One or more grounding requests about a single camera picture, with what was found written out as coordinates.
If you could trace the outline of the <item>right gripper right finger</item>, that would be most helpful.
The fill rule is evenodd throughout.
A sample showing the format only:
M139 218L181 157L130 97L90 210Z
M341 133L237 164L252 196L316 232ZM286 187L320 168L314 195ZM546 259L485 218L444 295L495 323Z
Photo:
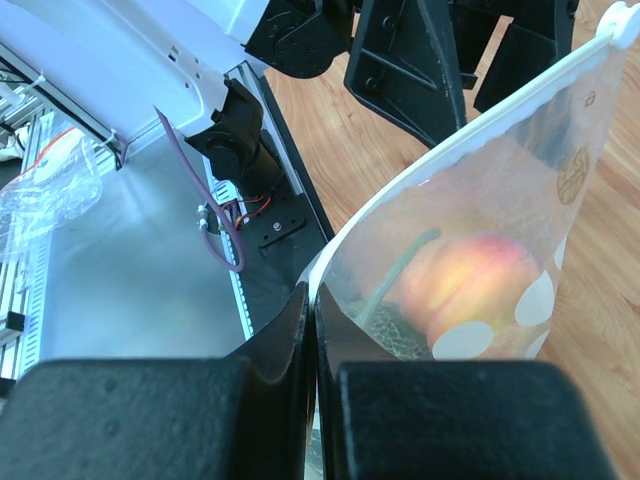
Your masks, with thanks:
M582 394L540 361L401 361L314 305L328 479L612 479Z

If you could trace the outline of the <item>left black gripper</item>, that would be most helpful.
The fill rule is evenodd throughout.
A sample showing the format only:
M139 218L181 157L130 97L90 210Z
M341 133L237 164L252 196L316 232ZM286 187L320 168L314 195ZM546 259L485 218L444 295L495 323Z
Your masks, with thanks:
M432 148L466 125L462 80L500 18L498 1L269 1L246 53L298 79L350 51L345 88Z

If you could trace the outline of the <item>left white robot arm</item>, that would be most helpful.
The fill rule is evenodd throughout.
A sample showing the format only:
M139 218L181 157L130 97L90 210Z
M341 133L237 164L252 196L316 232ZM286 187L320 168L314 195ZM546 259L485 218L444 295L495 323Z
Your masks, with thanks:
M5 1L1 38L130 135L159 109L242 195L283 170L245 60L297 79L346 55L363 106L433 147L569 54L574 1Z

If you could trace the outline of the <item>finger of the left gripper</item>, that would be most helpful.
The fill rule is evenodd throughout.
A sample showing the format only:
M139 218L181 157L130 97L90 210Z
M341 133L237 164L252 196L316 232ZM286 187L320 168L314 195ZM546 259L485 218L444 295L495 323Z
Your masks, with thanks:
M485 112L572 50L578 0L497 1L491 8L512 22L476 95Z

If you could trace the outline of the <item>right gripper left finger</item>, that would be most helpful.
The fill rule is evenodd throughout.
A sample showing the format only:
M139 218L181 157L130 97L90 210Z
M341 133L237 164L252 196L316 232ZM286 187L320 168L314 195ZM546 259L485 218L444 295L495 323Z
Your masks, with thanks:
M5 479L300 479L313 417L308 286L218 359L56 360L1 414Z

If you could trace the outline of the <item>polka dot zip bag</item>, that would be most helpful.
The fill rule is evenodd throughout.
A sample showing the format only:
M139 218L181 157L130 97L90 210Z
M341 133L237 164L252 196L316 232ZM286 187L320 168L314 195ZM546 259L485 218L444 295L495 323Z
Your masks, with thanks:
M326 287L350 320L345 309L357 300L365 301L364 319L381 301L400 309L399 278L422 247L504 235L531 254L540 276L483 354L444 360L536 357L551 329L566 240L638 36L638 6L613 3L590 41L396 176L321 252L309 277L313 304Z

